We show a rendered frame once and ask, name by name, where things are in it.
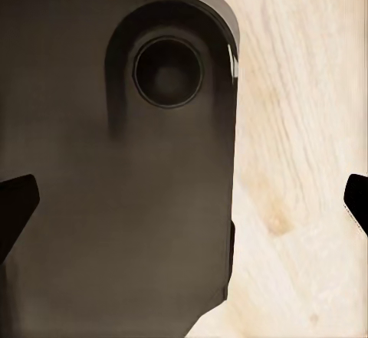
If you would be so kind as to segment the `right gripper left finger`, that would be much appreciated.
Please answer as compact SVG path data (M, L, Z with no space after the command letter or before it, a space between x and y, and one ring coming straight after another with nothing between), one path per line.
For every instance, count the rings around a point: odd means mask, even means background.
M38 185L32 174L0 182L0 266L39 202Z

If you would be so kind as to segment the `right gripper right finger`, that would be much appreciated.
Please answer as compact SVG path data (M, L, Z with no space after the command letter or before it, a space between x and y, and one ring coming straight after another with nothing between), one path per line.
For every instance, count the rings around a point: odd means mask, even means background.
M368 236L368 177L350 175L343 197L347 207Z

